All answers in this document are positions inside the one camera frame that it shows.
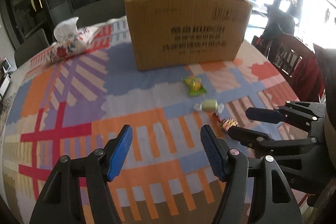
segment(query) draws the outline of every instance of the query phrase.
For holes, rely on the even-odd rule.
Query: gray chair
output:
[[[72,16],[79,17],[77,27],[82,28],[125,15],[124,0],[100,0],[75,10]]]
[[[16,67],[19,68],[36,54],[49,47],[44,30],[39,29],[23,42],[14,53]]]

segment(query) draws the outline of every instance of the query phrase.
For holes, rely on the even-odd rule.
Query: tablecloth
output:
[[[204,98],[225,104],[221,117],[272,138],[305,138],[286,124],[250,121],[248,107],[273,108],[297,100],[284,78],[252,45],[243,42],[233,62],[137,70],[127,19],[101,27],[91,49],[45,66],[48,49],[30,60],[2,139],[5,196],[15,217],[29,223],[36,199],[61,155],[87,156],[115,138],[124,124],[133,142],[120,176],[109,183],[124,223],[211,223],[225,183],[213,175],[200,140],[210,124],[217,137],[247,156],[219,130],[211,113],[193,106]],[[190,97],[182,81],[200,77],[208,93]],[[249,179],[242,223],[252,197]],[[87,224],[93,223],[85,180],[80,180]],[[302,193],[295,191],[298,200]]]

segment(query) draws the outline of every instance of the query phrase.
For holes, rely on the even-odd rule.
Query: white tissue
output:
[[[57,24],[54,29],[54,36],[58,42],[65,40],[70,34],[77,32],[77,21],[79,17],[72,17]]]

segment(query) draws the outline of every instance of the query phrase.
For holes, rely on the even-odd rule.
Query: wooden chair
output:
[[[274,39],[272,45],[280,47],[277,56],[268,56],[268,59],[291,85],[298,62],[308,59],[314,53],[298,38],[286,33]]]

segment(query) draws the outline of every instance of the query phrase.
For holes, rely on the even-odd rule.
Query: chair back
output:
[[[14,53],[16,67],[26,63],[36,54],[49,47],[49,42],[45,36],[44,30],[39,29],[32,34],[25,42],[23,42],[17,51]]]
[[[100,0],[75,10],[72,16],[79,17],[77,28],[83,28],[125,15],[124,0]]]
[[[291,77],[298,62],[308,59],[314,53],[302,41],[290,34],[283,33],[275,38],[272,44],[274,42],[276,42],[276,45],[281,46],[278,51],[278,57],[273,61],[273,65],[285,80],[291,84]]]

